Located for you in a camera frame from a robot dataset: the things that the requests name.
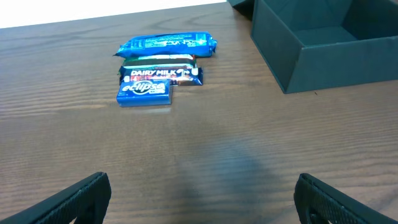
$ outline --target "blue mint box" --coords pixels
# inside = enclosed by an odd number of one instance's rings
[[[169,105],[172,103],[170,80],[123,82],[116,101],[120,107]]]

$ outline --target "wood grain surface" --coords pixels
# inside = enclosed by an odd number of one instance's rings
[[[105,223],[298,223],[302,172],[398,219],[398,82],[284,95],[250,29],[220,3],[0,30],[0,219],[96,171]],[[119,44],[190,30],[205,85],[120,108]]]

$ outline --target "open box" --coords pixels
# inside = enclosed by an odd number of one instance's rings
[[[284,93],[398,79],[395,0],[256,0],[252,39]]]

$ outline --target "white background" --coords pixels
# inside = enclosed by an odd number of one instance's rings
[[[226,0],[2,0],[0,28],[113,16]]]

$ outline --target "wooden table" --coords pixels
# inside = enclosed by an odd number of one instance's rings
[[[96,171],[105,223],[298,223],[302,172],[398,219],[398,82],[284,95],[250,29],[220,3],[0,30],[0,219]],[[120,108],[119,44],[189,30],[205,85]]]

